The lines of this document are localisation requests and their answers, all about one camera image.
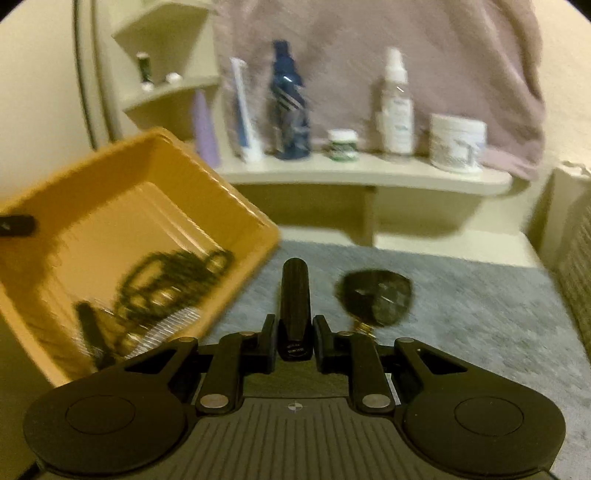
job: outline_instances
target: wooden shelf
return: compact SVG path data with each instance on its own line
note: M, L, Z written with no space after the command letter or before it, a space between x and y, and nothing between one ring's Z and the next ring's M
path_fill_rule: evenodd
M124 112L129 112L135 108L154 102L168 95L185 92L187 90L195 90L198 88L218 85L219 81L219 75L204 75L195 78L183 79L180 82L173 84L163 83L158 85L151 92L140 92L128 99L123 100L122 109Z
M141 30L174 28L175 22L185 20L188 15L202 15L213 9L213 4L202 0L156 0L119 22L112 35L117 38Z
M361 154L358 161L335 162L323 154L308 160L283 161L265 157L262 162L246 164L226 157L217 172L233 184L348 184L378 187L408 187L442 190L482 196L499 195L511 188L509 173L483 168L476 174L449 173L433 167L426 158L385 161Z

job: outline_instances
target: corner shelf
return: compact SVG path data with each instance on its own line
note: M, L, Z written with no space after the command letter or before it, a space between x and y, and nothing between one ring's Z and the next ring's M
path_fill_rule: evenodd
M123 100L121 102L121 107L124 112L130 112L168 95L185 92L187 90L216 86L219 82L219 75L204 75L195 78L182 79L173 84L164 83L155 87L151 92L141 92L133 97Z
M156 0L118 23L112 36L118 38L141 30L162 28L188 15L200 15L213 9L212 4L202 0Z

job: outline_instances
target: label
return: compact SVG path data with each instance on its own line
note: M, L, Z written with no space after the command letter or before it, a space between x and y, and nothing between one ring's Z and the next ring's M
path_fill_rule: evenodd
M479 160L485 148L486 139L483 135L459 131L431 133L431 162L443 170L478 170Z
M330 145L330 158L334 161L357 160L357 145L355 142L332 142Z
M384 111L384 147L387 152L413 153L414 110L409 98L389 98Z

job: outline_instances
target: black cylindrical object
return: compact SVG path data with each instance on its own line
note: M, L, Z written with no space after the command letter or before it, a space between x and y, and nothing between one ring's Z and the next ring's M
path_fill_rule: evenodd
M309 360L314 352L308 265L301 258L283 265L277 350L287 362Z

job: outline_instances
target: gray rug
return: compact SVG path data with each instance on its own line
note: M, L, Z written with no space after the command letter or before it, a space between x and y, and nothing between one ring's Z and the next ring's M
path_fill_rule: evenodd
M397 326L379 329L378 342L391 345L399 336L414 337L543 393L560 407L567 424L553 470L561 480L591 478L591 368L544 270L283 242L212 329L207 343L239 330L260 330L267 313L277 312L281 267L291 257L308 263L312 314L325 315L333 331L352 327L334 295L345 273L386 268L411 278L415 297L410 315ZM269 383L250 378L246 393L273 396L282 390L297 397L346 392L344 378L323 379L311 363L281 363L278 369Z

